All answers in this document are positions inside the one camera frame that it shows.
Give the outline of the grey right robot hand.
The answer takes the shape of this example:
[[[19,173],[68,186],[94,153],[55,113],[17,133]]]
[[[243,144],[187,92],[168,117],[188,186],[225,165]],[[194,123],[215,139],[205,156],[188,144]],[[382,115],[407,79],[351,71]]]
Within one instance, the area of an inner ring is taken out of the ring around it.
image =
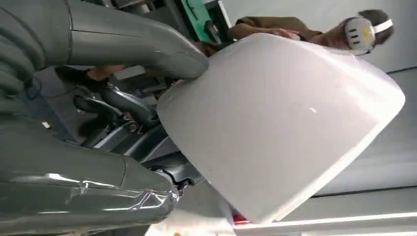
[[[127,64],[196,79],[207,57],[172,27],[80,0],[0,3],[0,233],[96,233],[164,220],[180,195],[132,157],[55,138],[18,95],[38,70]]]

